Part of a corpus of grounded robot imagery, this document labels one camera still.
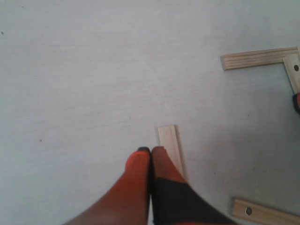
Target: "light wood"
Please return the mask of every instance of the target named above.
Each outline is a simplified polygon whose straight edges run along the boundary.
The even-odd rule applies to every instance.
[[[251,215],[246,214],[247,207],[251,208]],[[241,199],[234,200],[232,216],[265,225],[300,225],[300,217]]]
[[[223,70],[241,69],[282,63],[285,56],[298,53],[297,47],[241,52],[222,55],[221,62]]]
[[[177,170],[181,173],[181,175],[184,177],[175,126],[169,125],[169,126],[159,127],[157,128],[157,131],[158,131],[159,145],[164,146],[173,164],[175,165]]]
[[[300,92],[300,61],[298,54],[287,55],[283,58],[286,72],[289,76],[294,94]]]

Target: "white table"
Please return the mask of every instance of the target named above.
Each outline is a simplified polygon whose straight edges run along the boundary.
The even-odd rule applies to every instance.
[[[300,45],[299,6],[0,0],[0,224],[72,218],[168,124],[214,207],[240,196],[299,213],[300,116],[283,65],[224,72],[219,60]]]

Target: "wooden stick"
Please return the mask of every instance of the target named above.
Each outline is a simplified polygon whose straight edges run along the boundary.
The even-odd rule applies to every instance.
[[[287,75],[294,94],[300,92],[300,61],[298,54],[287,55],[283,58]]]
[[[297,47],[241,52],[221,56],[223,70],[257,67],[282,63],[289,54],[299,54]]]
[[[159,137],[159,145],[164,146],[173,164],[184,177],[175,126],[169,125],[159,127],[157,128],[157,131]]]
[[[235,199],[232,215],[265,225],[300,225],[300,217]]]

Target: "white surface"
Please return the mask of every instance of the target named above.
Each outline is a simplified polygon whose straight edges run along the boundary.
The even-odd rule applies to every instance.
[[[213,206],[240,196],[299,212],[300,117],[283,65],[224,72],[219,59],[300,45],[299,6],[0,0],[0,224],[74,217],[168,124]]]

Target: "screw hole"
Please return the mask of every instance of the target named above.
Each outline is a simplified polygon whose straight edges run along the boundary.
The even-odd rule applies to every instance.
[[[245,210],[245,213],[250,216],[252,214],[252,209],[250,207],[247,207]]]

